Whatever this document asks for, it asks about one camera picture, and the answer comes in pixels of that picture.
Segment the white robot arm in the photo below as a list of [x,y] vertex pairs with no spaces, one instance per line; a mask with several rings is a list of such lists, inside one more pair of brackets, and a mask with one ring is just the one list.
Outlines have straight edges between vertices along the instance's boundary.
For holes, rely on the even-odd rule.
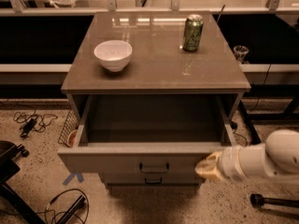
[[226,147],[199,161],[195,172],[205,179],[242,181],[263,178],[281,183],[299,182],[299,132],[278,130],[264,143]]

